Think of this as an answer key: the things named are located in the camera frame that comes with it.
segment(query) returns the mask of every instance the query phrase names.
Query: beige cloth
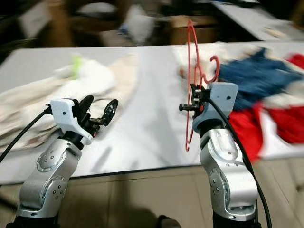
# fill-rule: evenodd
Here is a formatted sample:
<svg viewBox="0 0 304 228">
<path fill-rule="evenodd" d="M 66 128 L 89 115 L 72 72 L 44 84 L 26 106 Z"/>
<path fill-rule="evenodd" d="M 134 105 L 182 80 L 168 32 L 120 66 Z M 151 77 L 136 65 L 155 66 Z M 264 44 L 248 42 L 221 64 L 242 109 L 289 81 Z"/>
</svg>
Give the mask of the beige cloth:
<svg viewBox="0 0 304 228">
<path fill-rule="evenodd" d="M 89 110 L 92 117 L 100 117 L 105 106 L 112 100 L 117 99 L 119 106 L 113 122 L 117 121 L 121 115 L 122 109 L 126 102 L 130 99 L 137 83 L 137 56 L 127 55 L 115 61 L 109 66 L 109 69 L 114 74 L 116 86 L 114 89 L 102 94 L 100 97 L 95 97 L 94 102 Z M 36 117 L 45 108 L 44 105 L 37 105 L 45 101 L 45 98 L 53 93 L 56 93 L 63 84 L 68 81 L 68 78 L 52 77 L 45 80 L 33 82 L 0 95 L 0 152 L 3 152 L 8 144 L 20 133 L 20 131 L 29 122 Z M 8 100 L 9 93 L 18 93 L 18 100 Z M 76 99 L 82 97 L 76 93 Z M 25 118 L 24 113 L 20 113 L 20 109 L 28 108 L 32 110 L 31 119 Z M 42 117 L 32 128 L 26 132 L 22 138 L 15 144 L 13 150 L 28 149 L 36 147 L 46 140 L 49 136 L 58 129 L 53 122 L 51 115 Z"/>
</svg>

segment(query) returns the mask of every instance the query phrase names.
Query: desk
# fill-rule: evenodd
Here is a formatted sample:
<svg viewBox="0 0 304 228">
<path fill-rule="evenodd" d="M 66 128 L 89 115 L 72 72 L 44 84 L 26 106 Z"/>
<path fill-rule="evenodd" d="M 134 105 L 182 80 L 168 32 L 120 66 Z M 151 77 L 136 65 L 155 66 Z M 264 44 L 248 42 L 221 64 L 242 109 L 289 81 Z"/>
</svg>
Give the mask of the desk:
<svg viewBox="0 0 304 228">
<path fill-rule="evenodd" d="M 301 48 L 303 51 L 300 42 L 251 44 L 271 47 L 281 57 Z M 229 43 L 224 47 L 236 57 L 248 43 Z M 184 150 L 186 116 L 178 107 L 185 95 L 170 46 L 18 50 L 0 67 L 0 92 L 50 77 L 54 69 L 69 64 L 75 52 L 104 65 L 136 53 L 139 84 L 115 125 L 83 149 L 73 177 L 199 165 L 198 134 L 193 136 L 190 151 Z M 0 165 L 0 184 L 26 180 L 38 156 L 54 138 L 31 151 L 9 153 Z"/>
<path fill-rule="evenodd" d="M 243 29 L 261 41 L 292 41 L 304 40 L 304 33 L 292 26 L 288 20 L 280 20 L 260 7 L 242 8 L 235 5 L 228 5 L 218 1 L 210 1 L 222 13 L 230 17 Z M 279 39 L 264 31 L 265 27 L 281 31 L 286 37 Z"/>
</svg>

